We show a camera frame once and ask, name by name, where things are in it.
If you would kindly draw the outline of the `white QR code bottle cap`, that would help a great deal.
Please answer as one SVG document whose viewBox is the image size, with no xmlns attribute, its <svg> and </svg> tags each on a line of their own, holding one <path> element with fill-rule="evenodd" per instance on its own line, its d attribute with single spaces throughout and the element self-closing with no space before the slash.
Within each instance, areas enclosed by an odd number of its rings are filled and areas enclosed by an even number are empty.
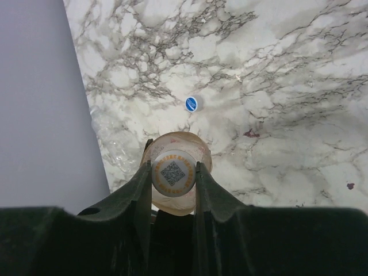
<svg viewBox="0 0 368 276">
<path fill-rule="evenodd" d="M 181 197 L 195 184 L 196 161 L 185 151 L 169 150 L 152 164 L 152 183 L 166 197 Z"/>
</svg>

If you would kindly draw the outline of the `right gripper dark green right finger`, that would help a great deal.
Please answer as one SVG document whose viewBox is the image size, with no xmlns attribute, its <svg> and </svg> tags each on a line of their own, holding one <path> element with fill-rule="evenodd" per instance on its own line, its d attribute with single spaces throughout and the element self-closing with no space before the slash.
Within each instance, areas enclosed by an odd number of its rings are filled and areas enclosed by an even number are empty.
<svg viewBox="0 0 368 276">
<path fill-rule="evenodd" d="M 367 215 L 246 205 L 197 163 L 196 275 L 366 275 Z"/>
</svg>

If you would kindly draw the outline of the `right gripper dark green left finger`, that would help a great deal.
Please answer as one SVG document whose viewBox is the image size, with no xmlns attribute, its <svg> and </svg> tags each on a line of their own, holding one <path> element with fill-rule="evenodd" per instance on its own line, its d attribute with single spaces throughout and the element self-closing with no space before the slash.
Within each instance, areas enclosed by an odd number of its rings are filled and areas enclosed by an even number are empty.
<svg viewBox="0 0 368 276">
<path fill-rule="evenodd" d="M 77 215 L 62 208 L 1 209 L 2 275 L 147 275 L 151 164 Z"/>
</svg>

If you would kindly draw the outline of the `gold label drink bottle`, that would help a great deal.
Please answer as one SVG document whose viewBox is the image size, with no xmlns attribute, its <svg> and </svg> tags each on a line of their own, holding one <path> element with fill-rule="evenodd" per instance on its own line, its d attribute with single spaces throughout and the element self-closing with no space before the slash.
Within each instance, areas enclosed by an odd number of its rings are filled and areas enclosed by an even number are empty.
<svg viewBox="0 0 368 276">
<path fill-rule="evenodd" d="M 190 132 L 171 132 L 153 140 L 146 146 L 141 163 L 150 161 L 152 165 L 160 154 L 174 149 L 185 151 L 191 155 L 195 160 L 195 167 L 197 162 L 201 162 L 205 164 L 208 171 L 212 170 L 210 149 L 202 139 Z M 158 209 L 175 216 L 185 216 L 195 210 L 195 194 L 196 182 L 187 194 L 173 198 L 160 194 L 152 184 L 152 204 Z"/>
</svg>

